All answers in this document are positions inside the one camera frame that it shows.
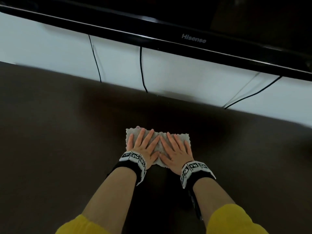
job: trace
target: black cable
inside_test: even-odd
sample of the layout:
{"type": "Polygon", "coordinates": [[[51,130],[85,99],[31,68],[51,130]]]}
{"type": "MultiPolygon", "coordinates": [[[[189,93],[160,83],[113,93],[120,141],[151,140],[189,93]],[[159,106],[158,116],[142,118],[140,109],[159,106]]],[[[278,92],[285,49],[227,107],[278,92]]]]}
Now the black cable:
{"type": "MultiPolygon", "coordinates": [[[[91,38],[90,38],[90,35],[89,36],[89,40],[90,40],[90,44],[91,44],[91,48],[92,48],[92,52],[93,52],[93,56],[94,56],[94,60],[96,61],[96,55],[94,55],[94,46],[92,45],[92,42],[91,42],[91,38]]],[[[102,79],[101,79],[101,74],[99,73],[99,81],[102,82],[102,79]]]]}
{"type": "Polygon", "coordinates": [[[279,77],[278,77],[277,79],[275,79],[272,83],[270,83],[270,84],[268,84],[267,86],[265,86],[262,90],[260,90],[260,91],[258,91],[258,92],[256,92],[256,93],[254,93],[254,94],[252,94],[252,95],[249,95],[249,96],[247,96],[247,97],[244,97],[244,98],[242,98],[242,99],[240,99],[240,100],[237,100],[236,102],[233,102],[232,104],[226,106],[224,109],[227,109],[228,107],[234,105],[235,103],[238,103],[239,101],[242,101],[242,100],[244,100],[244,99],[246,99],[246,98],[249,98],[249,97],[251,97],[251,96],[254,96],[254,95],[256,95],[256,94],[259,94],[260,92],[262,92],[263,90],[265,90],[266,88],[268,88],[269,86],[271,86],[272,84],[274,84],[276,81],[278,81],[280,78],[282,78],[282,76],[279,76],[279,77]]]}
{"type": "Polygon", "coordinates": [[[142,47],[140,47],[140,67],[141,67],[142,83],[143,83],[146,93],[148,93],[147,88],[145,87],[145,84],[144,84],[144,77],[143,77],[143,70],[142,70],[142,47]]]}

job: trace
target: cleaning cloth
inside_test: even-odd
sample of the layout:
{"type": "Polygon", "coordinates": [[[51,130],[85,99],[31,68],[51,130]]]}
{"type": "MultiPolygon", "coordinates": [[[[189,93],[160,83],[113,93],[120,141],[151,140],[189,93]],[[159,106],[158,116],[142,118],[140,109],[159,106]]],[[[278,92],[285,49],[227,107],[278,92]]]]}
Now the cleaning cloth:
{"type": "MultiPolygon", "coordinates": [[[[136,128],[126,129],[126,134],[127,134],[127,135],[126,135],[126,145],[128,144],[128,140],[129,140],[130,134],[133,134],[133,135],[134,135],[134,137],[133,137],[133,145],[134,145],[136,139],[138,138],[138,134],[140,133],[141,129],[142,129],[142,128],[139,127],[139,126],[137,126],[136,128]]],[[[147,134],[148,134],[149,132],[150,132],[149,130],[145,130],[143,139],[147,136],[147,134]]],[[[151,139],[150,139],[150,141],[149,141],[149,143],[148,143],[147,146],[149,146],[150,143],[154,140],[154,138],[156,138],[158,135],[161,135],[161,136],[165,139],[165,141],[167,142],[167,144],[172,148],[171,143],[170,143],[169,140],[168,140],[167,134],[166,134],[166,133],[163,133],[163,132],[154,132],[154,134],[153,134],[153,136],[151,137],[151,139]]],[[[191,145],[190,137],[189,137],[188,134],[178,134],[178,136],[179,136],[179,138],[181,139],[182,142],[184,142],[184,141],[186,140],[186,141],[189,143],[189,145],[191,145]]],[[[163,148],[163,145],[162,145],[161,141],[159,141],[159,142],[157,143],[157,145],[156,145],[156,147],[155,147],[153,153],[156,152],[156,151],[159,151],[159,152],[161,152],[162,154],[165,154],[165,155],[169,158],[168,154],[166,153],[165,149],[163,148]]],[[[164,168],[168,168],[168,166],[165,165],[165,164],[160,160],[160,158],[158,158],[158,159],[154,162],[154,164],[157,164],[157,165],[159,165],[159,166],[161,166],[161,167],[164,167],[164,168]]]]}

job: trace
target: finger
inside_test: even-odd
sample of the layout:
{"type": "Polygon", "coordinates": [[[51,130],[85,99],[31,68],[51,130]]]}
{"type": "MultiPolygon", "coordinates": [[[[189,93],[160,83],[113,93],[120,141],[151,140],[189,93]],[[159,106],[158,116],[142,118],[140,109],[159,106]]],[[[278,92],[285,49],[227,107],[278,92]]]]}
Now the finger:
{"type": "Polygon", "coordinates": [[[152,154],[152,156],[151,156],[152,164],[156,161],[156,159],[158,158],[159,154],[160,154],[159,151],[157,151],[157,152],[152,154]]]}
{"type": "Polygon", "coordinates": [[[169,168],[172,166],[172,161],[166,157],[166,155],[159,153],[160,160],[166,164],[169,168]]]}
{"type": "Polygon", "coordinates": [[[141,131],[140,131],[140,133],[138,134],[138,138],[137,138],[137,140],[136,140],[136,142],[135,142],[135,148],[136,148],[136,147],[139,147],[139,146],[141,145],[144,132],[145,132],[145,129],[142,128],[141,131]]]}
{"type": "Polygon", "coordinates": [[[158,144],[158,141],[160,139],[160,135],[157,136],[152,142],[151,144],[147,147],[147,152],[149,152],[150,154],[153,152],[153,150],[155,149],[156,145],[158,144]]]}
{"type": "Polygon", "coordinates": [[[128,143],[127,143],[127,151],[131,149],[133,149],[133,134],[129,136],[128,143]]]}
{"type": "Polygon", "coordinates": [[[180,137],[179,137],[177,134],[174,134],[174,138],[175,138],[177,144],[179,145],[180,150],[183,151],[183,152],[186,152],[185,146],[184,146],[184,144],[182,143],[180,137]]]}
{"type": "Polygon", "coordinates": [[[170,141],[170,143],[171,143],[171,145],[172,145],[174,151],[175,151],[175,152],[179,151],[180,148],[179,148],[179,146],[177,145],[177,142],[174,140],[174,138],[170,135],[169,132],[167,132],[167,137],[168,137],[168,140],[170,141]]]}
{"type": "Polygon", "coordinates": [[[165,141],[165,139],[162,136],[160,137],[160,141],[163,144],[163,148],[165,149],[165,151],[167,152],[169,157],[172,158],[172,156],[174,154],[174,151],[172,150],[172,148],[170,148],[170,146],[167,144],[167,142],[165,141]]]}
{"type": "Polygon", "coordinates": [[[152,135],[154,134],[154,129],[151,129],[150,132],[147,134],[147,136],[145,137],[145,139],[143,140],[142,144],[140,147],[142,148],[146,148],[146,146],[149,143],[149,140],[151,139],[152,135]]]}
{"type": "Polygon", "coordinates": [[[189,144],[186,140],[184,141],[184,144],[185,144],[185,146],[186,146],[186,150],[187,150],[187,152],[188,152],[188,155],[191,155],[191,156],[193,157],[190,144],[189,144]]]}

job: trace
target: yellow sleeve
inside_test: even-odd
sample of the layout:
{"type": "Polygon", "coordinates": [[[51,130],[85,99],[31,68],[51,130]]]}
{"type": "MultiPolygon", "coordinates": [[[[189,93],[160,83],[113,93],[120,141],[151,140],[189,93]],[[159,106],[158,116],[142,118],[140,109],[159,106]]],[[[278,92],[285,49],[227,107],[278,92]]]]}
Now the yellow sleeve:
{"type": "Polygon", "coordinates": [[[74,220],[62,225],[55,234],[109,234],[109,232],[81,214],[74,220]]]}
{"type": "Polygon", "coordinates": [[[216,210],[208,223],[207,234],[268,234],[259,224],[252,222],[246,212],[236,204],[227,204],[216,210]]]}

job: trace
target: forearm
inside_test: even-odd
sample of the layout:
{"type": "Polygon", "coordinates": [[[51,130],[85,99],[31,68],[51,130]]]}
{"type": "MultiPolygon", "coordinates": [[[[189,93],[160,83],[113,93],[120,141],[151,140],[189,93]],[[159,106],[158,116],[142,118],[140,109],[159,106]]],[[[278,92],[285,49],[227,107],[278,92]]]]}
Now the forearm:
{"type": "Polygon", "coordinates": [[[126,167],[116,168],[93,195],[83,215],[111,234],[120,234],[135,188],[136,174],[126,167]]]}
{"type": "Polygon", "coordinates": [[[202,218],[207,227],[211,215],[226,204],[235,204],[229,195],[211,178],[203,177],[193,186],[202,218]]]}

